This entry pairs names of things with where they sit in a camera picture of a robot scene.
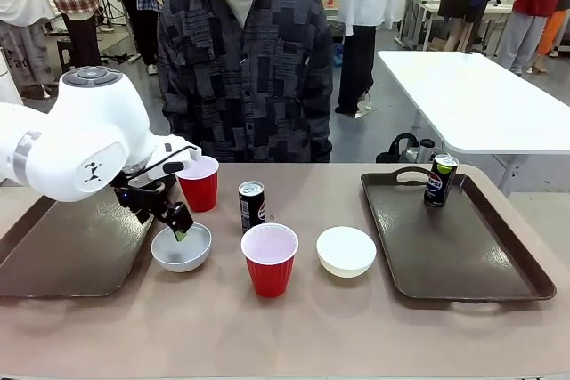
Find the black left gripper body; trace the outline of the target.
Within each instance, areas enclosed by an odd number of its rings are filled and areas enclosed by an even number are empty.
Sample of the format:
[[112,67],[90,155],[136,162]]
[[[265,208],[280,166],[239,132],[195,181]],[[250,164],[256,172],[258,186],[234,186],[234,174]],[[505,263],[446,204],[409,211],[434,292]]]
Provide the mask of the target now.
[[110,182],[119,204],[135,214],[140,223],[145,223],[153,215],[154,207],[173,204],[169,199],[169,191],[174,184],[175,178],[167,176],[136,188],[127,182],[123,173]]

